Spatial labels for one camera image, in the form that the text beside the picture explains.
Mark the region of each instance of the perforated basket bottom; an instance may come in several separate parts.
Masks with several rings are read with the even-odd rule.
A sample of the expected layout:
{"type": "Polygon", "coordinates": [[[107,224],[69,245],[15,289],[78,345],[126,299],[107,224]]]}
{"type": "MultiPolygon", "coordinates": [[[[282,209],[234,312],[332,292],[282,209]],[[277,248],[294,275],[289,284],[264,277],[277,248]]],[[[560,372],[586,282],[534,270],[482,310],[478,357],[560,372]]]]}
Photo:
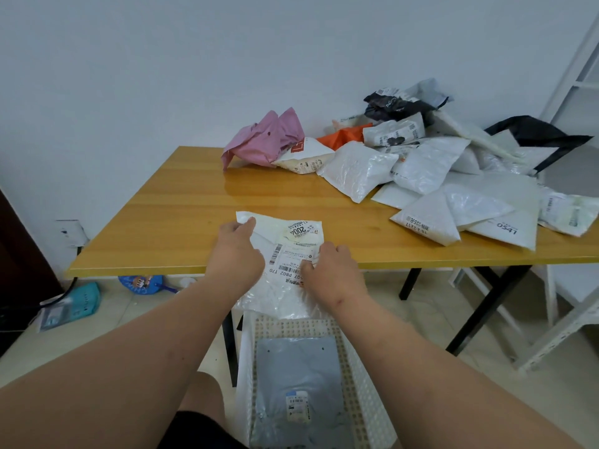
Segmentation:
{"type": "Polygon", "coordinates": [[[251,430],[256,420],[256,343],[258,339],[299,338],[299,337],[325,337],[334,336],[341,366],[341,390],[345,411],[352,419],[352,432],[355,448],[370,449],[368,433],[362,415],[362,408],[358,400],[356,385],[352,376],[348,352],[346,351],[344,336],[334,320],[275,320],[271,317],[259,315],[255,321],[254,350],[253,350],[253,386],[251,388],[251,430]]]}

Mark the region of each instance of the person's right arm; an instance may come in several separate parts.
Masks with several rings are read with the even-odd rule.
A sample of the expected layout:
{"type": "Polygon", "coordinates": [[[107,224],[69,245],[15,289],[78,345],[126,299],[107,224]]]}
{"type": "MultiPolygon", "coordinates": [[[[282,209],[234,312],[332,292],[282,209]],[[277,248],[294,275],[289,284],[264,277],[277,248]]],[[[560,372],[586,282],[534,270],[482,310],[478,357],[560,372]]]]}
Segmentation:
{"type": "Polygon", "coordinates": [[[302,275],[356,349],[404,448],[580,448],[372,300],[347,246],[324,243],[318,265],[304,261],[302,275]]]}

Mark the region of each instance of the wall outlet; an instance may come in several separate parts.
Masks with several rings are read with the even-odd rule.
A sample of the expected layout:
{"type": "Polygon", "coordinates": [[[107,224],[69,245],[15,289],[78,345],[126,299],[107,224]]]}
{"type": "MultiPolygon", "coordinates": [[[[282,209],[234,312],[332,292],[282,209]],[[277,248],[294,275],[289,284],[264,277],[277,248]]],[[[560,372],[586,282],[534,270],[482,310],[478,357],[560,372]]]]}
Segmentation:
{"type": "Polygon", "coordinates": [[[56,220],[55,224],[67,246],[83,247],[89,242],[79,220],[56,220]]]}

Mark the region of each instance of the wooden tabletop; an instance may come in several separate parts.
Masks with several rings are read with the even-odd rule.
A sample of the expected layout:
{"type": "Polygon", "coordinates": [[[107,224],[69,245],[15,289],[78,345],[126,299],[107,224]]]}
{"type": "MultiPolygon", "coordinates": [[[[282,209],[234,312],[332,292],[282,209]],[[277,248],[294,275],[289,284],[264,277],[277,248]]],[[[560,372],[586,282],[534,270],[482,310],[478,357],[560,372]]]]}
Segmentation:
{"type": "Polygon", "coordinates": [[[220,224],[236,211],[320,220],[326,241],[347,244],[362,269],[599,262],[599,224],[581,238],[538,228],[537,250],[461,233],[443,247],[389,220],[398,210],[359,205],[315,173],[234,161],[221,148],[179,147],[83,250],[70,276],[203,273],[220,224]]]}

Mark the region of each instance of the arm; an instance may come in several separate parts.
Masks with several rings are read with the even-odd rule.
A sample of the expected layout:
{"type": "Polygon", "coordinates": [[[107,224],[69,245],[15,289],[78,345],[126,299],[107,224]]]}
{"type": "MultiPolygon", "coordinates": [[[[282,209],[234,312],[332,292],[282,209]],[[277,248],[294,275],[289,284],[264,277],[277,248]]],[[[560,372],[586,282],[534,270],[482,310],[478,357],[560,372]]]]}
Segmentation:
{"type": "Polygon", "coordinates": [[[303,262],[302,275],[356,349],[406,449],[580,448],[373,301],[346,246],[324,243],[318,265],[303,262]]]}
{"type": "Polygon", "coordinates": [[[222,226],[206,275],[167,303],[0,389],[4,445],[156,447],[224,317],[264,269],[249,241],[255,224],[222,226]]]}

